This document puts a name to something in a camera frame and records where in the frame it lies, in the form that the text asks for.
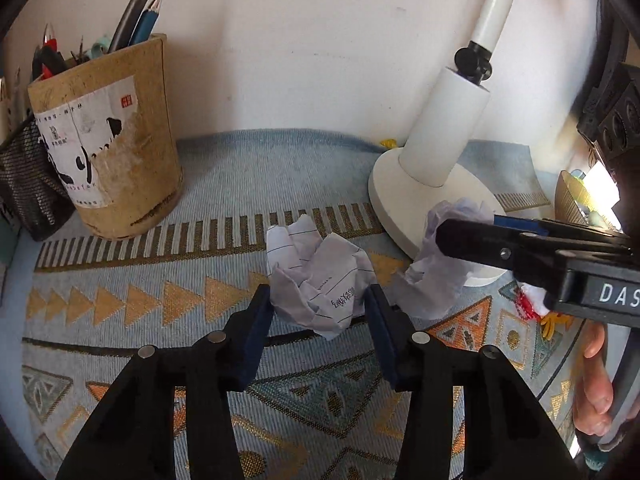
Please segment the person's right hand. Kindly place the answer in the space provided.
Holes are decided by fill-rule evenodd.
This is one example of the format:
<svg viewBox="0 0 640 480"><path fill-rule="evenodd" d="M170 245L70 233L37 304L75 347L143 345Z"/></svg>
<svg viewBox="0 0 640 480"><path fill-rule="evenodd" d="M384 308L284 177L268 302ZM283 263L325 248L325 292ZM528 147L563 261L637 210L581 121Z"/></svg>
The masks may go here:
<svg viewBox="0 0 640 480"><path fill-rule="evenodd" d="M575 386L572 415L575 428L587 436L603 437L611 427L608 410L614 393L602 358L605 336L604 326L592 321L582 333L582 371Z"/></svg>

